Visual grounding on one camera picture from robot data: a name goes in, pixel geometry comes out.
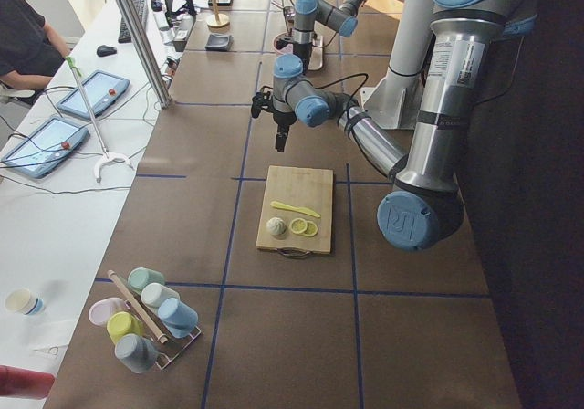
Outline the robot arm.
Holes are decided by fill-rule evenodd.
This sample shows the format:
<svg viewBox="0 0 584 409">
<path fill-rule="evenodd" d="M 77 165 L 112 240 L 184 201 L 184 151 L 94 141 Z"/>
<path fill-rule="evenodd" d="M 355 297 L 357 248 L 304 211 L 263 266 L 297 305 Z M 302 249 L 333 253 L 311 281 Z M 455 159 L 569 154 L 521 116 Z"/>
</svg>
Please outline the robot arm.
<svg viewBox="0 0 584 409">
<path fill-rule="evenodd" d="M 367 0 L 345 0 L 335 7 L 326 0 L 297 0 L 294 6 L 294 24 L 291 32 L 293 54 L 308 71 L 312 55 L 315 24 L 333 30 L 342 37 L 351 37 L 358 25 L 359 8 Z"/>
<path fill-rule="evenodd" d="M 454 168 L 491 43 L 527 34 L 537 0 L 405 0 L 387 73 L 364 101 L 307 78 L 315 24 L 353 34 L 367 0 L 297 0 L 293 50 L 279 56 L 271 90 L 251 114 L 270 113 L 283 151 L 291 125 L 334 120 L 391 182 L 377 222 L 392 245 L 417 251 L 452 235 L 464 218 Z"/>
</svg>

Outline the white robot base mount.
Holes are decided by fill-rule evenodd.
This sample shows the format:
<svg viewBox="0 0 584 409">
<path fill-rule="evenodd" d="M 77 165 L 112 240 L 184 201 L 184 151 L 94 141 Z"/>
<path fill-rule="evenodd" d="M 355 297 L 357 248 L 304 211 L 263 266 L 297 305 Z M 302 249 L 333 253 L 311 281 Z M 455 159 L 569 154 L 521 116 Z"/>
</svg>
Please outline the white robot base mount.
<svg viewBox="0 0 584 409">
<path fill-rule="evenodd" d="M 432 40 L 433 0 L 404 0 L 387 73 L 364 90 L 363 108 L 383 129 L 415 127 L 422 99 L 421 72 Z"/>
</svg>

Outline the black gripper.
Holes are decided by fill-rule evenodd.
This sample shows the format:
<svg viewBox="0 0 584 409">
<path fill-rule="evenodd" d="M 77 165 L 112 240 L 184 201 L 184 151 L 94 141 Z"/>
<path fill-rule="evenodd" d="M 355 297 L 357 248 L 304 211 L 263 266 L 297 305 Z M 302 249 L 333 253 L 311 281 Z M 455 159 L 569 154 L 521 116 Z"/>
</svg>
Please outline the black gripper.
<svg viewBox="0 0 584 409">
<path fill-rule="evenodd" d="M 301 59 L 303 69 L 308 69 L 314 32 L 290 32 L 286 35 L 293 39 L 293 54 Z"/>
<path fill-rule="evenodd" d="M 287 144 L 289 127 L 296 122 L 296 114 L 292 110 L 281 110 L 281 106 L 276 103 L 272 87 L 261 87 L 252 97 L 251 117 L 257 119 L 260 113 L 270 113 L 273 121 L 277 125 L 275 137 L 275 149 L 284 152 Z"/>
</svg>

